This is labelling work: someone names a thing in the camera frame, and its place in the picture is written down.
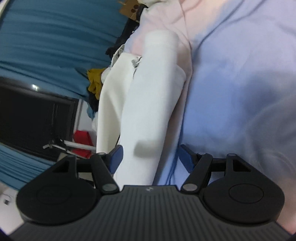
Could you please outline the white sweatpants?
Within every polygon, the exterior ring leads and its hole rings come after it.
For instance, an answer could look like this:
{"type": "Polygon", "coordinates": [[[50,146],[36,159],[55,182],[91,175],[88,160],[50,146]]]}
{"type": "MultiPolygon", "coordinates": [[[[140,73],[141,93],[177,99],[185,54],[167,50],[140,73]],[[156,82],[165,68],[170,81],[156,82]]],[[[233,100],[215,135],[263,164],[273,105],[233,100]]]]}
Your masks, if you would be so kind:
{"type": "Polygon", "coordinates": [[[165,143],[168,123],[186,75],[177,65],[178,36],[146,35],[140,55],[123,52],[104,80],[97,112],[97,152],[123,147],[116,164],[118,186],[151,185],[165,143]]]}

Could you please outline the folding drying rack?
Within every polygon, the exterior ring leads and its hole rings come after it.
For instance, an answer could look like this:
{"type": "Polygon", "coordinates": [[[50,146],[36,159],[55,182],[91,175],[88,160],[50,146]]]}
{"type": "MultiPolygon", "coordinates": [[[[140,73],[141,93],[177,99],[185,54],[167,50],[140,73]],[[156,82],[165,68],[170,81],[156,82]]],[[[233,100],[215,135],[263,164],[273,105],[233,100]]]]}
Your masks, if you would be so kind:
{"type": "Polygon", "coordinates": [[[71,153],[71,149],[81,149],[90,151],[91,153],[96,153],[96,147],[85,145],[85,144],[79,144],[67,140],[51,140],[48,142],[48,144],[43,145],[43,149],[60,149],[64,152],[71,153]]]}

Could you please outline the grey white clothes pile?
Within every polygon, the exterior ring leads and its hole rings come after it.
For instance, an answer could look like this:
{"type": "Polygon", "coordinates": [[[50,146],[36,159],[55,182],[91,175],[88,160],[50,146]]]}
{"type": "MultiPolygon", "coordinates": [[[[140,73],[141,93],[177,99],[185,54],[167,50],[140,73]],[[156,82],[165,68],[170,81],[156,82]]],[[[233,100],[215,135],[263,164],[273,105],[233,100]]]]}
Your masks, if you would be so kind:
{"type": "Polygon", "coordinates": [[[118,60],[119,56],[123,53],[125,49],[125,44],[122,45],[114,45],[113,47],[109,47],[105,54],[110,57],[111,63],[109,67],[111,68],[116,61],[118,60]]]}

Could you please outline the left blue curtain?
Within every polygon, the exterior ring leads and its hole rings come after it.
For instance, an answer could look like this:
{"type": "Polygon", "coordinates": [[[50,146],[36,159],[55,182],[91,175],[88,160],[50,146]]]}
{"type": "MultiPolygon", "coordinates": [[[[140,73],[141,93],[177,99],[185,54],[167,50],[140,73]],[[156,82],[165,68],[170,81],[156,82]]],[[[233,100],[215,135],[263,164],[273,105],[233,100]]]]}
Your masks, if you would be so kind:
{"type": "Polygon", "coordinates": [[[1,183],[20,190],[27,183],[53,166],[55,163],[8,146],[1,145],[0,178],[1,183]]]}

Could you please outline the blue curtain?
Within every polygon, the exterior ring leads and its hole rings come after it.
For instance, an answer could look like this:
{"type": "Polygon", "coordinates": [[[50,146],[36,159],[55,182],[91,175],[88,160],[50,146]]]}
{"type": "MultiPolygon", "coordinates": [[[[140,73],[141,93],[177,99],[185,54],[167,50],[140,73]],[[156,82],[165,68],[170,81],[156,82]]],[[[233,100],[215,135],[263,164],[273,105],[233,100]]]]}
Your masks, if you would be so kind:
{"type": "Polygon", "coordinates": [[[0,178],[1,183],[20,190],[27,183],[53,166],[55,163],[8,146],[1,145],[0,178]]]}
{"type": "Polygon", "coordinates": [[[9,1],[1,15],[1,76],[86,99],[92,68],[127,18],[117,1],[9,1]]]}

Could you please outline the red cloth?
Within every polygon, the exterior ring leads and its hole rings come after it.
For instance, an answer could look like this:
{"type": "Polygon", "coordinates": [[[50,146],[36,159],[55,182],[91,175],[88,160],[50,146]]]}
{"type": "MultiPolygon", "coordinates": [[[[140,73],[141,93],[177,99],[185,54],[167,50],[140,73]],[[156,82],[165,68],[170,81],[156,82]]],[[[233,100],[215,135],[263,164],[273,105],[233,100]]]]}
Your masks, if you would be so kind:
{"type": "MultiPolygon", "coordinates": [[[[78,144],[94,146],[88,131],[77,130],[73,134],[73,140],[75,143],[78,143],[78,144]]],[[[92,152],[90,150],[79,149],[79,148],[72,149],[72,152],[86,159],[90,158],[92,155],[92,152]]]]}

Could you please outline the dark window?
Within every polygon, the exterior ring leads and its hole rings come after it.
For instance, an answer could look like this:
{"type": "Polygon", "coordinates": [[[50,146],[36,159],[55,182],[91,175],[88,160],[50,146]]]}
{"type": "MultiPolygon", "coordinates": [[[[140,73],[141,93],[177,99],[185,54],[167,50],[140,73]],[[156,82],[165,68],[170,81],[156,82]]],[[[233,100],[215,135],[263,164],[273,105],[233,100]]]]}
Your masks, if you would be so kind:
{"type": "Polygon", "coordinates": [[[78,104],[78,99],[2,77],[1,143],[57,161],[60,146],[72,139],[78,104]]]}

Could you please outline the mustard yellow garment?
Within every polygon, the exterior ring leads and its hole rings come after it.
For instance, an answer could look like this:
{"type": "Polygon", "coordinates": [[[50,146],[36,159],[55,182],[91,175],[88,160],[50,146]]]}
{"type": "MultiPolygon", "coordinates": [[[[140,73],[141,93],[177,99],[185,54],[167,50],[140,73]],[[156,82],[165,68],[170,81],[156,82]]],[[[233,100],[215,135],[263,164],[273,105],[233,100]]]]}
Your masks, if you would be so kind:
{"type": "Polygon", "coordinates": [[[100,99],[100,94],[101,94],[102,86],[103,86],[101,76],[105,70],[106,70],[106,68],[89,69],[87,72],[87,77],[90,82],[90,84],[88,86],[88,91],[93,93],[97,100],[100,99]]]}

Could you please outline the pastel tie-dye duvet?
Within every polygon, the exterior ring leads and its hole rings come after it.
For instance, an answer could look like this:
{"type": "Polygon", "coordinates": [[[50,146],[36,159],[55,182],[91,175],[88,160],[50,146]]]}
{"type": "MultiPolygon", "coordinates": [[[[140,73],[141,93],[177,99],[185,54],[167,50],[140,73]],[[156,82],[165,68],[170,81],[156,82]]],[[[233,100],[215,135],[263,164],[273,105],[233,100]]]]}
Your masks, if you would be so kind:
{"type": "Polygon", "coordinates": [[[126,43],[186,31],[192,78],[174,141],[235,152],[285,194],[279,223],[295,232],[295,1],[168,1],[147,7],[126,43]]]}

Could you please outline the right blue curtain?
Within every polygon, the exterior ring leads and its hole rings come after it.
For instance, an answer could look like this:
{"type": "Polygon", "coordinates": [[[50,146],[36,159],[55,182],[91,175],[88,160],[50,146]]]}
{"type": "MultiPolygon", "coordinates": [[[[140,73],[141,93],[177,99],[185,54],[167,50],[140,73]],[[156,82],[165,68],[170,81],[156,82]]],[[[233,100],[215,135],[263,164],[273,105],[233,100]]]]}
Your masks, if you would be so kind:
{"type": "Polygon", "coordinates": [[[127,18],[117,1],[9,1],[1,15],[1,76],[86,99],[92,68],[127,18]]]}

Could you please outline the brown paper bag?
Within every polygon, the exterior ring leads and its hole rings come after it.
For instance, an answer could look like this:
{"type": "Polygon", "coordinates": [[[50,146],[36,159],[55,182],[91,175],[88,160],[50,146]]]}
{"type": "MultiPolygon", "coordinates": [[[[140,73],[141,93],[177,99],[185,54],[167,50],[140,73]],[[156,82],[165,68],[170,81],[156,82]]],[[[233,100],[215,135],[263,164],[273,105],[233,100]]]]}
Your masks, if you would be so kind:
{"type": "Polygon", "coordinates": [[[147,6],[137,0],[125,0],[118,2],[121,4],[119,12],[129,19],[139,23],[140,16],[142,15],[143,10],[147,8],[147,6]]]}

